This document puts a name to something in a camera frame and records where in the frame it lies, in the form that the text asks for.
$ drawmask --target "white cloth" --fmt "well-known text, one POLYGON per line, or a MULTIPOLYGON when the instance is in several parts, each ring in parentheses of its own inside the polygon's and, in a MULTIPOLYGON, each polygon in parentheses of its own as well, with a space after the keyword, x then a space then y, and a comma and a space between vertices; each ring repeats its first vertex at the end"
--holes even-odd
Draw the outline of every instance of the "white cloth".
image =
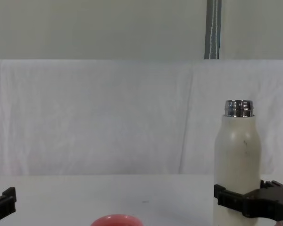
POLYGON ((0 175, 178 173, 191 64, 0 61, 0 175))
POLYGON ((235 98, 283 173, 283 61, 0 61, 0 175, 210 174, 235 98))

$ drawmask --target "metal bottle cap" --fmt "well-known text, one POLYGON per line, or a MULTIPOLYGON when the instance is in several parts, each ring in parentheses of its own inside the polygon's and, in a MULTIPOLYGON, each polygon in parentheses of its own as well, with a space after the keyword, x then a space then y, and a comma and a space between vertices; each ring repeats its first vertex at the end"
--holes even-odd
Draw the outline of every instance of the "metal bottle cap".
POLYGON ((227 100, 225 102, 225 116, 253 117, 253 102, 251 100, 227 100))

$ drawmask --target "pink bowl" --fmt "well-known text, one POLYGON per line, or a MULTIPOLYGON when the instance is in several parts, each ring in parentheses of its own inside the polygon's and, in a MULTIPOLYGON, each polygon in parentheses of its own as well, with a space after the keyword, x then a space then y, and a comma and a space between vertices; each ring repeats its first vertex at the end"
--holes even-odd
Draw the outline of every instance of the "pink bowl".
POLYGON ((132 216, 112 214, 94 221, 91 226, 143 226, 142 222, 132 216))

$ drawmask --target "white backdrop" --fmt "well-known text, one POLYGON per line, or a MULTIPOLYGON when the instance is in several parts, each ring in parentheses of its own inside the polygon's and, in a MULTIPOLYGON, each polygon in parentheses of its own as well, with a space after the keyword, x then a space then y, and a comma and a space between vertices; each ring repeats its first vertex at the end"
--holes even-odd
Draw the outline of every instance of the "white backdrop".
POLYGON ((283 59, 283 0, 222 0, 220 59, 283 59))
POLYGON ((0 61, 0 175, 210 174, 233 98, 283 173, 283 61, 0 61))
POLYGON ((0 59, 203 59, 206 0, 0 0, 0 59))

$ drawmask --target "wall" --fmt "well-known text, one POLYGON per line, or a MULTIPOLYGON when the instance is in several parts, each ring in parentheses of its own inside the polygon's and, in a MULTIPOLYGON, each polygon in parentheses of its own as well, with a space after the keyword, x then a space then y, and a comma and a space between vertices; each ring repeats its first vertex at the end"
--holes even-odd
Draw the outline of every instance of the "wall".
POLYGON ((202 59, 204 0, 0 0, 1 59, 202 59))
POLYGON ((220 59, 283 59, 283 0, 223 0, 220 59))

